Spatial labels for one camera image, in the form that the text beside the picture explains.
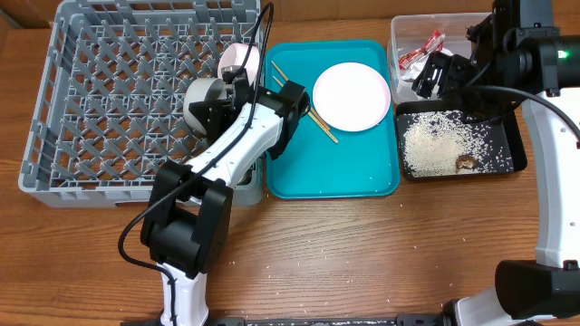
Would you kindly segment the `pink bowl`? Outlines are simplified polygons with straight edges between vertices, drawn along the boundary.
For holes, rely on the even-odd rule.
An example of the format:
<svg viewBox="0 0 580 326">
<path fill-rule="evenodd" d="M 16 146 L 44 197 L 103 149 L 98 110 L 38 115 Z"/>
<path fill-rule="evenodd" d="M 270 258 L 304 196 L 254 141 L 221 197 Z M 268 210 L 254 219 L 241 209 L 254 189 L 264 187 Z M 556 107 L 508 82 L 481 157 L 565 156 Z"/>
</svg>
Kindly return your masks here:
<svg viewBox="0 0 580 326">
<path fill-rule="evenodd" d="M 248 50 L 248 45 L 244 43 L 233 43 L 221 54 L 218 67 L 217 76 L 222 79 L 222 69 L 228 66 L 241 66 Z M 246 74 L 248 82 L 251 86 L 257 76 L 257 69 L 260 64 L 260 54 L 256 46 L 251 47 L 249 58 L 246 62 Z"/>
</svg>

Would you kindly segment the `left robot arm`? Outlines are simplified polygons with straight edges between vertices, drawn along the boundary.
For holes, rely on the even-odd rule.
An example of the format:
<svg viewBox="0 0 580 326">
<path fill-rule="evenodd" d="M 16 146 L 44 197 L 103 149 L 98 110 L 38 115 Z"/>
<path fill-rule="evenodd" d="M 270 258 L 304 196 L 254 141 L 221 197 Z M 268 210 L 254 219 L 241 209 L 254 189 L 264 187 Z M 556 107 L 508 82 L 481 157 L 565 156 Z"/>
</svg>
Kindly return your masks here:
<svg viewBox="0 0 580 326">
<path fill-rule="evenodd" d="M 189 85 L 183 118 L 209 146 L 161 166 L 140 231 L 163 281 L 158 325 L 207 322 L 207 275 L 227 240 L 234 189 L 264 153 L 276 159 L 285 151 L 309 105 L 306 88 L 293 81 L 280 91 L 253 90 L 245 75 L 228 72 Z"/>
</svg>

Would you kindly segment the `white rice pile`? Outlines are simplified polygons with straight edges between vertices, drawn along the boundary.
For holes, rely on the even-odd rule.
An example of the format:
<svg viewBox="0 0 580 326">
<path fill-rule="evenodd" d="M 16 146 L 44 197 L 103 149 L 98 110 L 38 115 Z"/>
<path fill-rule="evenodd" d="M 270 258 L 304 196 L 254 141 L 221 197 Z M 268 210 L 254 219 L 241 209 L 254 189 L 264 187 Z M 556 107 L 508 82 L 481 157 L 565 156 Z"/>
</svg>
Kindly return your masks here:
<svg viewBox="0 0 580 326">
<path fill-rule="evenodd" d="M 397 117 L 403 170 L 409 179 L 460 175 L 507 174 L 515 171 L 503 125 L 465 123 L 458 110 L 428 111 Z M 455 172 L 456 159 L 471 155 L 473 170 Z"/>
</svg>

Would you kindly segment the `brown food scrap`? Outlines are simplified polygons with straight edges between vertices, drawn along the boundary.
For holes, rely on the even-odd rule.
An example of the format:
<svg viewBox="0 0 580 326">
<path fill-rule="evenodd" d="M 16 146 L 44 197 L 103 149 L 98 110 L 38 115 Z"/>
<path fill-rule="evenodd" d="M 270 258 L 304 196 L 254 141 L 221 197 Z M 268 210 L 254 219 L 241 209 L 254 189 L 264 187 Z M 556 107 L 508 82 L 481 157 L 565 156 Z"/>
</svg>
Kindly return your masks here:
<svg viewBox="0 0 580 326">
<path fill-rule="evenodd" d="M 455 172 L 458 174 L 462 170 L 473 170 L 479 162 L 471 155 L 461 155 L 456 159 Z"/>
</svg>

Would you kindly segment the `white napkin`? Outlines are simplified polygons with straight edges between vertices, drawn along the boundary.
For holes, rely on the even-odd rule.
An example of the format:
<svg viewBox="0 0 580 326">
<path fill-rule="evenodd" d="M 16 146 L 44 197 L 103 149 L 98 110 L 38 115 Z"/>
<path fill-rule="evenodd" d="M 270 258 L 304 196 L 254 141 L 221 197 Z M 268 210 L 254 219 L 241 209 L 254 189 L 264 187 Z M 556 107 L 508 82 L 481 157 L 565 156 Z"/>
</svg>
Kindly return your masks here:
<svg viewBox="0 0 580 326">
<path fill-rule="evenodd" d="M 447 48 L 442 48 L 440 51 L 434 53 L 444 53 L 447 55 L 452 55 L 453 52 L 448 50 Z M 426 56 L 419 60 L 418 62 L 414 63 L 408 70 L 400 70 L 398 79 L 402 82 L 413 82 L 416 80 L 426 65 L 427 59 L 429 56 Z"/>
</svg>

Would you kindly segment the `grey bowl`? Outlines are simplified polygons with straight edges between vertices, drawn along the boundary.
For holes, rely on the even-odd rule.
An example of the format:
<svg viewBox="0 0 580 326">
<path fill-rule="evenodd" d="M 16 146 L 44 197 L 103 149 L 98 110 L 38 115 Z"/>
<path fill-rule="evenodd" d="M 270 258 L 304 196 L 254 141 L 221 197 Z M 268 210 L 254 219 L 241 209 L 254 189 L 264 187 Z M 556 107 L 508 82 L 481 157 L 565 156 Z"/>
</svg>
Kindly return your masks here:
<svg viewBox="0 0 580 326">
<path fill-rule="evenodd" d="M 219 78 L 199 78 L 193 81 L 185 94 L 183 100 L 183 118 L 186 123 L 203 135 L 207 134 L 205 126 L 202 124 L 201 115 L 192 113 L 189 105 L 196 102 L 224 100 L 227 97 L 225 83 Z"/>
</svg>

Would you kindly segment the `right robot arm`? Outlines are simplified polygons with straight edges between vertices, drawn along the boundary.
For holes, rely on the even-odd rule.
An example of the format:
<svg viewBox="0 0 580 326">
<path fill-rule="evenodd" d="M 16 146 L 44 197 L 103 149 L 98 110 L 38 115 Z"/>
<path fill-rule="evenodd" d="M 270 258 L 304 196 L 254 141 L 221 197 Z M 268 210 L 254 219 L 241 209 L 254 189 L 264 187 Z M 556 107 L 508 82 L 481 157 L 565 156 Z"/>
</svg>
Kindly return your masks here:
<svg viewBox="0 0 580 326">
<path fill-rule="evenodd" d="M 534 260 L 498 264 L 492 288 L 447 303 L 439 325 L 538 325 L 579 313 L 579 39 L 548 1 L 497 1 L 467 30 L 470 58 L 432 54 L 412 89 L 472 121 L 521 109 L 536 160 Z"/>
</svg>

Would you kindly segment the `red snack wrapper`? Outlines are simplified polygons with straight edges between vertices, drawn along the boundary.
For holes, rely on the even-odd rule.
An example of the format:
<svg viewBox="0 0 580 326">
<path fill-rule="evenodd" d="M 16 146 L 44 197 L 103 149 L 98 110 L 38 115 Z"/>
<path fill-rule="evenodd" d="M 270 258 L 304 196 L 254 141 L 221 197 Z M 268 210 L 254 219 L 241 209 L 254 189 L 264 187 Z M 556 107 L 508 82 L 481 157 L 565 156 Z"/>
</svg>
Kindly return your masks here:
<svg viewBox="0 0 580 326">
<path fill-rule="evenodd" d="M 440 51 L 443 48 L 443 43 L 446 34 L 439 31 L 434 31 L 427 42 L 420 48 L 402 55 L 399 58 L 398 64 L 401 70 L 408 70 L 414 63 L 422 58 L 430 55 L 433 52 Z"/>
</svg>

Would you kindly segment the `large pink plate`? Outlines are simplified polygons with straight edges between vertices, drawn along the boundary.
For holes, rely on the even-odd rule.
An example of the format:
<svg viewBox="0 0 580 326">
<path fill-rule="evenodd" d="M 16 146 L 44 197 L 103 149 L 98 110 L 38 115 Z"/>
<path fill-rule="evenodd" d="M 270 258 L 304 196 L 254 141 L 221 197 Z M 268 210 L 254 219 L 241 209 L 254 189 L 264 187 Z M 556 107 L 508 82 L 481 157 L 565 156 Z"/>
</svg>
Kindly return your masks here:
<svg viewBox="0 0 580 326">
<path fill-rule="evenodd" d="M 342 62 L 326 69 L 313 88 L 314 109 L 330 126 L 359 132 L 379 124 L 391 107 L 387 81 L 371 66 Z"/>
</svg>

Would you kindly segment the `long wooden chopstick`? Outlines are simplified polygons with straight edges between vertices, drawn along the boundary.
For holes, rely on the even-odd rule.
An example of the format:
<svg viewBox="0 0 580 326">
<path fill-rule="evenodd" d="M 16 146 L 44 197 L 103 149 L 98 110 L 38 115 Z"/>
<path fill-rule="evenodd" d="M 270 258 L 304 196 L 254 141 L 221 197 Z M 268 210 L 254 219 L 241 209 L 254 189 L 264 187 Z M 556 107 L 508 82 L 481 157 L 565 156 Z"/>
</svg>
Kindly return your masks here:
<svg viewBox="0 0 580 326">
<path fill-rule="evenodd" d="M 273 76 L 274 81 L 281 87 L 284 86 L 284 84 L 277 79 L 275 76 Z M 311 120 L 333 141 L 334 144 L 338 144 L 339 140 L 332 134 L 332 132 L 330 131 L 329 127 L 325 127 L 325 125 L 322 123 L 321 120 L 318 119 L 318 117 L 313 113 L 312 108 L 309 107 L 309 111 L 308 111 L 308 116 L 311 118 Z"/>
</svg>

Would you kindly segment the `short-looking wooden chopstick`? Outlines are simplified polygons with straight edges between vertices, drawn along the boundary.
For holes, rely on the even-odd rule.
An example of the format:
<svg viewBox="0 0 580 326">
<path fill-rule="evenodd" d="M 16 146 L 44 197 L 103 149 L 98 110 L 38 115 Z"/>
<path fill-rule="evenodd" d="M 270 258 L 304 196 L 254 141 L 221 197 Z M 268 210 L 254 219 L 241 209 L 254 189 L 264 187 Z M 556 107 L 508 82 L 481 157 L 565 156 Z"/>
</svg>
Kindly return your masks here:
<svg viewBox="0 0 580 326">
<path fill-rule="evenodd" d="M 279 66 L 274 61 L 270 61 L 270 62 L 275 67 L 275 69 L 278 71 L 278 73 L 282 76 L 282 78 L 285 80 L 285 82 L 287 82 L 289 79 L 287 78 L 285 73 L 279 68 Z M 324 128 L 325 130 L 330 130 L 329 125 L 321 118 L 321 116 L 315 111 L 315 109 L 311 108 L 310 112 L 314 115 L 315 119 L 321 123 L 322 128 Z"/>
</svg>

